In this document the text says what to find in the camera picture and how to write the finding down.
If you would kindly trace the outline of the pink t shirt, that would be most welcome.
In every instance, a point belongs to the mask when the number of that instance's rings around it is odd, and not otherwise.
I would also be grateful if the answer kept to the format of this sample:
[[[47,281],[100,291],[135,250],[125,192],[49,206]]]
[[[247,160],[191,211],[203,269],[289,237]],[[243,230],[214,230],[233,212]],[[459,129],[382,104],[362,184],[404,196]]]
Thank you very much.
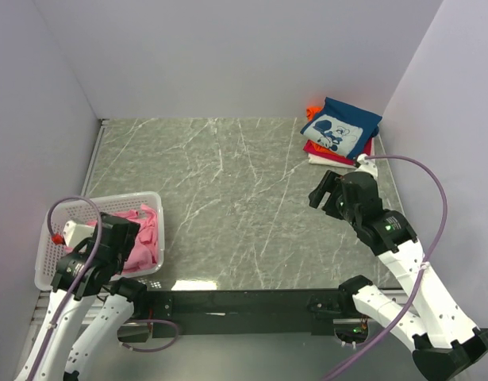
[[[122,274],[127,275],[153,269],[159,260],[159,223],[156,210],[142,204],[139,210],[116,212],[113,215],[124,217],[140,225],[134,248],[125,262]],[[88,221],[83,224],[95,226],[96,221]]]

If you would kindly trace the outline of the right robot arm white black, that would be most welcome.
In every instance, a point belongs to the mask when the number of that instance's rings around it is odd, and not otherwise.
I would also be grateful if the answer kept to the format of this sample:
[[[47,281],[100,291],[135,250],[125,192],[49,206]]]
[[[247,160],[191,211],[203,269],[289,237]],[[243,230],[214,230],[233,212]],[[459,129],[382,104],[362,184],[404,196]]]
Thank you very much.
[[[452,379],[488,353],[488,328],[478,327],[449,294],[407,219],[384,208],[372,174],[327,171],[309,205],[346,221],[413,300],[400,306],[358,275],[340,285],[342,314],[363,314],[388,329],[427,380]]]

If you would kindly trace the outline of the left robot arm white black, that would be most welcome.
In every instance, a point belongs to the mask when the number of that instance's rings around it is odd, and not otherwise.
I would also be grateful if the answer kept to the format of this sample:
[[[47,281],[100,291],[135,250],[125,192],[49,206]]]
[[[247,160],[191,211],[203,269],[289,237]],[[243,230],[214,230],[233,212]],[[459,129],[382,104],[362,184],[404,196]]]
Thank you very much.
[[[146,286],[121,277],[94,320],[81,329],[103,287],[122,272],[139,229],[136,222],[102,213],[92,235],[70,245],[57,262],[46,316],[17,379],[85,380],[96,352],[116,338],[120,326],[146,314]]]

